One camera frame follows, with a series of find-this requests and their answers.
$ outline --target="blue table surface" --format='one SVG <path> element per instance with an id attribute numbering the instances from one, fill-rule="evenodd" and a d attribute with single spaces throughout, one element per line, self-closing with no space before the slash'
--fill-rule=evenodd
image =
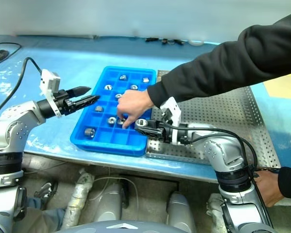
<path id="1" fill-rule="evenodd" d="M 41 68 L 58 73 L 61 77 L 60 89 L 67 90 L 80 85 L 94 88 L 106 66 L 171 70 L 216 46 L 163 46 L 160 42 L 145 43 L 144 39 L 127 37 L 101 37 L 93 40 L 48 36 L 0 36 L 0 42 L 17 42 L 23 46 L 15 55 L 0 64 L 0 103 L 16 84 L 22 62 L 28 56 Z M 15 45 L 0 45 L 0 49 L 10 52 L 15 48 Z M 4 109 L 26 101 L 43 99 L 39 83 L 39 73 L 28 63 L 21 86 Z M 252 90 L 281 165 L 291 167 L 291 100 L 269 97 L 262 83 L 252 86 Z M 48 119 L 46 124 L 34 128 L 28 137 L 25 151 L 210 182 L 216 179 L 209 165 L 81 150 L 69 140 L 80 115 L 81 111 L 78 111 L 60 119 L 53 117 Z"/>

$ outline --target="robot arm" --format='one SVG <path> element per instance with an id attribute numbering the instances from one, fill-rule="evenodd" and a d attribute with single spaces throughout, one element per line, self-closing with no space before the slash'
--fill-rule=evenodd
<path id="1" fill-rule="evenodd" d="M 47 118 L 71 114 L 95 103 L 99 96 L 78 97 L 90 90 L 79 86 L 58 90 L 60 78 L 43 69 L 40 88 L 46 99 L 29 101 L 6 109 L 0 116 L 0 233 L 12 232 L 14 221 L 26 214 L 26 189 L 17 185 L 23 176 L 22 155 L 29 132 Z"/>
<path id="2" fill-rule="evenodd" d="M 170 98 L 161 106 L 163 120 L 139 119 L 135 129 L 143 135 L 174 145 L 203 144 L 219 183 L 226 229 L 232 233 L 270 232 L 267 210 L 259 195 L 239 138 L 216 132 L 209 124 L 182 124 L 181 111 Z"/>

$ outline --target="perforated metal plate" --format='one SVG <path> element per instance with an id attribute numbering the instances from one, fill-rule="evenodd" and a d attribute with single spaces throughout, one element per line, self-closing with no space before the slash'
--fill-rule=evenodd
<path id="1" fill-rule="evenodd" d="M 159 70 L 157 81 L 168 73 Z M 280 167 L 280 163 L 265 128 L 259 108 L 250 87 L 239 88 L 221 95 L 208 98 L 194 98 L 179 103 L 182 110 L 183 123 L 208 123 L 216 128 L 231 130 L 248 140 L 258 156 L 258 165 L 266 167 Z M 162 112 L 157 107 L 152 110 L 152 119 L 160 120 Z M 252 154 L 247 151 L 249 162 Z M 204 154 L 203 145 L 174 146 L 157 140 L 149 139 L 147 157 L 160 158 L 191 163 L 210 164 Z"/>

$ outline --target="metal nut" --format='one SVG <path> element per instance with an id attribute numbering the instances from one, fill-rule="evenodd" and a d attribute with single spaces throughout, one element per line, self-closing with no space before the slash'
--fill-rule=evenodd
<path id="1" fill-rule="evenodd" d="M 122 97 L 122 94 L 116 94 L 116 95 L 115 95 L 115 99 L 117 99 L 117 100 L 118 100 L 119 98 L 121 98 L 121 97 Z"/>
<path id="2" fill-rule="evenodd" d="M 116 122 L 116 118 L 115 117 L 112 116 L 112 117 L 108 118 L 108 124 L 114 125 L 115 122 Z"/>
<path id="3" fill-rule="evenodd" d="M 126 81 L 127 80 L 127 76 L 125 74 L 121 75 L 120 80 Z"/>
<path id="4" fill-rule="evenodd" d="M 135 125 L 138 127 L 143 127 L 143 126 L 147 126 L 148 122 L 145 119 L 138 119 L 136 120 Z"/>
<path id="5" fill-rule="evenodd" d="M 102 106 L 96 106 L 95 112 L 103 112 L 103 107 Z"/>
<path id="6" fill-rule="evenodd" d="M 110 85 L 110 84 L 108 84 L 108 85 L 105 85 L 105 90 L 112 90 L 112 86 Z"/>
<path id="7" fill-rule="evenodd" d="M 95 130 L 92 129 L 92 128 L 87 128 L 84 131 L 84 135 L 87 136 L 87 137 L 93 138 L 94 135 L 95 135 Z"/>
<path id="8" fill-rule="evenodd" d="M 148 82 L 150 82 L 150 79 L 149 78 L 143 78 L 143 81 L 142 81 L 143 83 L 148 83 Z"/>
<path id="9" fill-rule="evenodd" d="M 126 121 L 125 118 L 123 118 L 123 119 L 119 119 L 119 120 L 117 120 L 117 124 L 118 124 L 118 125 L 123 125 L 125 121 Z"/>
<path id="10" fill-rule="evenodd" d="M 134 84 L 131 85 L 130 88 L 131 88 L 131 90 L 138 90 L 138 86 L 137 85 L 134 85 Z"/>

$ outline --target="black sleeve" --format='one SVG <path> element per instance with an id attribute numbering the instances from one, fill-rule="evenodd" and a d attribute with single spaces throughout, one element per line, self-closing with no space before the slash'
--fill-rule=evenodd
<path id="1" fill-rule="evenodd" d="M 291 168 L 282 167 L 279 170 L 278 185 L 281 194 L 286 198 L 291 198 Z"/>
<path id="2" fill-rule="evenodd" d="M 179 65 L 149 86 L 152 102 L 207 97 L 291 73 L 291 15 L 268 26 L 245 29 L 238 41 Z"/>

